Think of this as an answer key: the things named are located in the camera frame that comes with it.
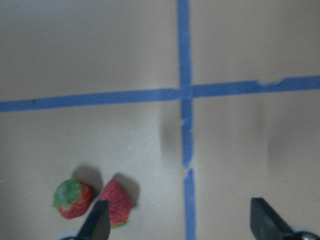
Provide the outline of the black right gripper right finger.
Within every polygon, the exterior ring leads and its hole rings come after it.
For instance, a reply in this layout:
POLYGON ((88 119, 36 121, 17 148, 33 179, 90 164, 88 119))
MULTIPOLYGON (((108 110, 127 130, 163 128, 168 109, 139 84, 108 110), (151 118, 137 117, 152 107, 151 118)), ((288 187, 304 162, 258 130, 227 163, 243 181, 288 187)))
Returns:
POLYGON ((250 230, 256 240, 300 239, 300 235, 262 197, 250 200, 250 230))

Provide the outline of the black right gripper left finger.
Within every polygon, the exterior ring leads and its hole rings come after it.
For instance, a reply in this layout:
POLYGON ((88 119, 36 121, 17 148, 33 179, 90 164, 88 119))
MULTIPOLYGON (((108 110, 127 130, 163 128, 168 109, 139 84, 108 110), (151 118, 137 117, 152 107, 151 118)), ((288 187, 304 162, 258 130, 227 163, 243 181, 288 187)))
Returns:
POLYGON ((77 240, 108 240, 111 231, 109 202, 98 200, 80 228, 77 240))

